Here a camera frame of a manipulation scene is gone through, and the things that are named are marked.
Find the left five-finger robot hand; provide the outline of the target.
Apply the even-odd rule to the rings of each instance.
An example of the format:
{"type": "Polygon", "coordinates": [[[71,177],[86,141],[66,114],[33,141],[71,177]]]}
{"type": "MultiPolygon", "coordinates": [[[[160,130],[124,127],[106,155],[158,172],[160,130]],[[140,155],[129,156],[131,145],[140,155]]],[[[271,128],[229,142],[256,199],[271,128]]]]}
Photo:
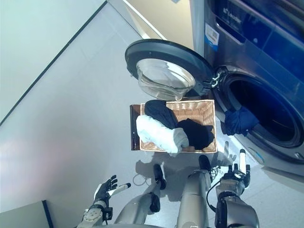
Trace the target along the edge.
{"type": "Polygon", "coordinates": [[[131,187],[131,183],[125,183],[118,186],[117,182],[117,176],[113,175],[106,182],[99,184],[94,193],[94,202],[103,201],[106,206],[109,206],[109,199],[113,195],[131,187]]]}

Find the right five-finger robot hand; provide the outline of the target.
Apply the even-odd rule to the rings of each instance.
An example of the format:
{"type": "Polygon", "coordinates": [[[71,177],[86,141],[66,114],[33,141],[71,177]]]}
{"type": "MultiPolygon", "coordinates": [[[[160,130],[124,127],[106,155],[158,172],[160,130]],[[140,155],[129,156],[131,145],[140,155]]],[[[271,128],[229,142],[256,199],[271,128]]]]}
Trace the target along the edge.
{"type": "Polygon", "coordinates": [[[243,192],[250,184],[251,167],[246,162],[246,151],[241,149],[239,152],[239,164],[234,163],[228,166],[228,171],[220,179],[220,184],[236,186],[239,192],[243,192]]]}

